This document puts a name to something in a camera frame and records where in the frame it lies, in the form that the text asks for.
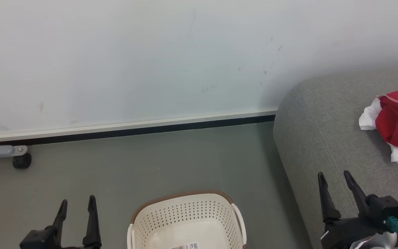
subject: gray sofa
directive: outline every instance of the gray sofa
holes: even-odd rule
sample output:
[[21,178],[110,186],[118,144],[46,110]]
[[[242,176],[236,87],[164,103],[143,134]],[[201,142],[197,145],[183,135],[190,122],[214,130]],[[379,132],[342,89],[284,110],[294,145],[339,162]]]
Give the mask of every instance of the gray sofa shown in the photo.
[[317,173],[323,172],[343,218],[357,216],[346,186],[349,170],[365,194],[398,200],[398,165],[376,130],[358,120],[376,95],[398,90],[398,68],[321,77],[295,87],[275,117],[274,139],[300,208],[311,244],[322,248],[324,232]]

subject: white plastic basket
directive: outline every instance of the white plastic basket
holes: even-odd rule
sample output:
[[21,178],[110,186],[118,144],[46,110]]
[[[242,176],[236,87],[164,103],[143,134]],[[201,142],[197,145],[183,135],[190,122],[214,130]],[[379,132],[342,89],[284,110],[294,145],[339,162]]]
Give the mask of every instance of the white plastic basket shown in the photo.
[[169,195],[135,211],[128,249],[246,249],[246,230],[230,197],[216,190]]

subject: basket handle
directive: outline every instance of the basket handle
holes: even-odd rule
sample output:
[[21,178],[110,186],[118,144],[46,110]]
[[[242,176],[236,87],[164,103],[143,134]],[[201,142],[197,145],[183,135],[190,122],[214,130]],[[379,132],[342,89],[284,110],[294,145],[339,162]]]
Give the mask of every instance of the basket handle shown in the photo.
[[242,214],[239,211],[239,208],[233,203],[231,204],[234,211],[236,212],[237,219],[239,219],[240,223],[240,231],[242,232],[242,240],[244,242],[244,245],[247,244],[247,231],[245,230],[245,222],[244,219],[242,218]]
[[131,242],[132,240],[132,230],[133,224],[130,224],[127,230],[127,249],[133,249],[133,243]]

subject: black wheel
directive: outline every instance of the black wheel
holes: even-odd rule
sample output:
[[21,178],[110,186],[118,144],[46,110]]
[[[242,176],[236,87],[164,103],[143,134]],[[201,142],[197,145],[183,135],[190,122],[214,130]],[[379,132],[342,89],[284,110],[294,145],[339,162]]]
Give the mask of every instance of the black wheel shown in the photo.
[[15,169],[26,169],[32,163],[32,156],[29,153],[26,153],[22,156],[14,156],[13,157],[13,167]]

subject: white baseboard trim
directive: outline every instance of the white baseboard trim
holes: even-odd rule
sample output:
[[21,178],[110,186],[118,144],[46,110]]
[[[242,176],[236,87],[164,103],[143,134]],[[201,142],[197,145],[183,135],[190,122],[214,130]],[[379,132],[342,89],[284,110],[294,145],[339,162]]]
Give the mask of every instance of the white baseboard trim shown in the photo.
[[277,111],[277,108],[271,108],[271,109],[263,109],[263,110],[226,112],[226,113],[190,116],[190,117],[182,117],[182,118],[166,118],[166,119],[129,122],[129,123],[114,123],[114,124],[108,124],[108,125],[103,124],[101,126],[85,126],[85,127],[46,130],[46,131],[36,131],[36,132],[20,132],[20,133],[13,133],[13,134],[2,134],[2,135],[0,135],[0,142],[13,141],[13,140],[24,140],[24,139],[35,139],[35,138],[42,138],[42,137],[57,137],[57,136],[66,136],[66,135],[76,135],[76,134],[84,134],[84,133],[138,129],[138,128],[147,128],[147,127],[156,127],[156,126],[171,126],[173,124],[181,125],[183,123],[198,123],[198,122],[226,120],[226,119],[235,119],[235,118],[260,117],[260,116],[267,116],[267,115],[275,115],[276,111]]

